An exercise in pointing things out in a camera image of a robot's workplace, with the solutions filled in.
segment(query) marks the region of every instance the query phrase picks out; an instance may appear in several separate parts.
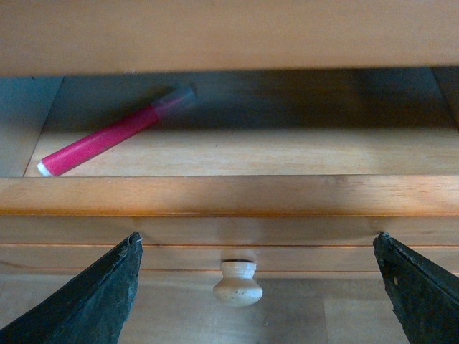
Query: wooden drawer knob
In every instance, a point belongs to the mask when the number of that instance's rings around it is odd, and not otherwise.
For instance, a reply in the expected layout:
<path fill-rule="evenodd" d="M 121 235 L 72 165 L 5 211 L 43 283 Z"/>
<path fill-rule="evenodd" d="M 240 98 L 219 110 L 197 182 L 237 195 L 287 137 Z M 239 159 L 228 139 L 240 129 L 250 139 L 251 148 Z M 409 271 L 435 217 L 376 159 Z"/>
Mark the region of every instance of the wooden drawer knob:
<path fill-rule="evenodd" d="M 253 305 L 263 296 L 262 288 L 253 280 L 257 265 L 252 262 L 226 261 L 220 264 L 223 279 L 214 287 L 215 297 L 235 307 Z"/>

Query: wooden cabinet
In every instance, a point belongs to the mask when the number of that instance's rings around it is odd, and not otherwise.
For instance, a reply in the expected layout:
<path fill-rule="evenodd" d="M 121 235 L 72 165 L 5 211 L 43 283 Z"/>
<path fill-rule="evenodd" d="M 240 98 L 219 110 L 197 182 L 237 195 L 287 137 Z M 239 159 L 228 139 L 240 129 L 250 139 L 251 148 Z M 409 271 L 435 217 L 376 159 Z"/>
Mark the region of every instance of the wooden cabinet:
<path fill-rule="evenodd" d="M 145 285 L 160 289 L 208 289 L 229 258 L 280 285 L 374 288 L 379 231 L 459 273 L 459 79 L 438 67 L 459 65 L 458 12 L 453 1 L 5 1 L 1 273 L 10 285 L 59 279 L 132 231 Z M 194 109 L 39 176 L 40 158 L 177 82 L 195 85 Z"/>

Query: wooden surface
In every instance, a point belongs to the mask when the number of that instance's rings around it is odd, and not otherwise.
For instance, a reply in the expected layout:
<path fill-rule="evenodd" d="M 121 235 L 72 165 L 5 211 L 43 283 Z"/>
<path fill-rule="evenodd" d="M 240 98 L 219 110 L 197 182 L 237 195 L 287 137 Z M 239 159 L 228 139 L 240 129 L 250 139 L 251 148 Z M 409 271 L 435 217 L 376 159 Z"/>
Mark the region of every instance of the wooden surface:
<path fill-rule="evenodd" d="M 0 216 L 1 244 L 116 245 L 133 231 L 151 246 L 371 246 L 380 231 L 407 245 L 459 246 L 456 216 L 174 218 Z"/>
<path fill-rule="evenodd" d="M 408 343 L 382 280 L 259 279 L 261 301 L 235 309 L 214 299 L 218 277 L 194 276 L 141 274 L 120 343 Z M 0 327 L 69 278 L 0 276 Z"/>
<path fill-rule="evenodd" d="M 459 176 L 2 178 L 0 215 L 459 215 Z"/>
<path fill-rule="evenodd" d="M 456 1 L 2 1 L 0 75 L 459 63 Z"/>
<path fill-rule="evenodd" d="M 142 270 L 219 272 L 222 259 L 249 259 L 269 278 L 380 278 L 379 231 L 459 273 L 457 217 L 110 218 L 0 217 L 0 271 L 73 273 L 133 231 Z"/>
<path fill-rule="evenodd" d="M 24 175 L 61 81 L 0 78 L 0 177 Z"/>
<path fill-rule="evenodd" d="M 459 273 L 459 247 L 415 247 L 414 250 L 452 273 Z M 79 272 L 113 245 L 2 244 L 4 273 Z M 149 271 L 219 271 L 226 259 L 257 262 L 260 272 L 378 272 L 374 249 L 367 247 L 143 246 L 141 269 Z"/>
<path fill-rule="evenodd" d="M 66 77 L 26 176 L 85 135 L 193 84 L 194 109 L 66 176 L 459 173 L 459 134 L 428 68 Z"/>

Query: white marker end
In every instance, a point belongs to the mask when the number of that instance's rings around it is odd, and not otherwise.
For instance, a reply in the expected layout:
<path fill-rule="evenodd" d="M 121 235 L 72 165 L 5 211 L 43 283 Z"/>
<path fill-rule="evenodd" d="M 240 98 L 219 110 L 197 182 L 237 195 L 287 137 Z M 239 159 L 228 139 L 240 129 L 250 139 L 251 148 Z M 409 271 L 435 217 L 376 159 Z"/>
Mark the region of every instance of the white marker end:
<path fill-rule="evenodd" d="M 52 174 L 48 171 L 46 166 L 43 164 L 43 162 L 40 160 L 40 162 L 37 165 L 38 171 L 42 174 L 44 177 L 52 177 Z"/>

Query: pink marker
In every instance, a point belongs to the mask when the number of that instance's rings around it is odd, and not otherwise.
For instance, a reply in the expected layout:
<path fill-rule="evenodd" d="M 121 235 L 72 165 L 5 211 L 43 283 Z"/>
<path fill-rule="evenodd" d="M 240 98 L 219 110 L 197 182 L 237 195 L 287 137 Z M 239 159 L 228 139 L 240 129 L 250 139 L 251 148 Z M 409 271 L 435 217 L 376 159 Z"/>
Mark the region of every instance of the pink marker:
<path fill-rule="evenodd" d="M 43 158 L 38 163 L 38 171 L 45 177 L 60 176 L 195 101 L 196 95 L 191 87 L 169 93 L 144 109 Z"/>

